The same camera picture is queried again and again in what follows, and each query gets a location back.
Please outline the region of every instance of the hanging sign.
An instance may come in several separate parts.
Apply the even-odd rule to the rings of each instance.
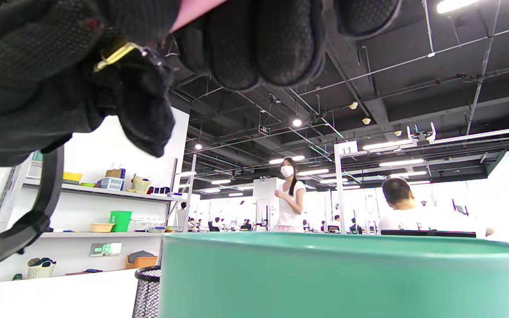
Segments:
[[[262,133],[262,135],[268,136],[270,135],[270,128],[264,127],[263,125],[258,125],[258,132]]]
[[[358,152],[356,141],[346,141],[335,145],[335,151],[338,151],[341,155],[348,155],[349,153]]]

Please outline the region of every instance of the yellow bowl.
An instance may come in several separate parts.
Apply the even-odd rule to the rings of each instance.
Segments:
[[[81,180],[81,176],[81,173],[65,172],[63,179],[79,182]]]

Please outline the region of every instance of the gloved hand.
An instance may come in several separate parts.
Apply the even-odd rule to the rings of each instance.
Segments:
[[[176,34],[182,63],[233,91],[261,83],[299,85],[325,62],[322,3],[228,0]],[[334,0],[339,31],[374,36],[402,0]],[[128,139],[160,157],[174,119],[166,93],[171,70],[134,50],[115,66],[93,67],[129,40],[160,42],[180,0],[21,0],[0,9],[0,167],[52,151],[72,133],[119,116]]]
[[[118,42],[164,38],[179,4],[22,0],[1,8],[0,167],[18,165],[37,149],[52,151],[72,133],[90,133],[107,115],[119,116],[137,147],[163,155],[174,127],[168,65],[134,50],[116,66],[93,68]]]

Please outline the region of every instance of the long black hair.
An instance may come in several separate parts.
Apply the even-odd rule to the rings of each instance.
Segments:
[[[296,177],[297,172],[298,172],[297,163],[291,157],[285,157],[284,161],[288,161],[288,163],[293,167],[293,179],[292,179],[292,183],[290,185],[290,190],[288,191],[288,194],[291,197],[293,197],[293,189],[296,187],[296,183],[297,183],[297,177]]]

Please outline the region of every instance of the green bin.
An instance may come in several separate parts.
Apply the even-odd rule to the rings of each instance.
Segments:
[[[467,238],[167,234],[160,318],[509,317],[509,244]]]
[[[109,217],[109,223],[114,223],[111,232],[126,232],[129,230],[129,224],[131,223],[131,211],[111,211]]]

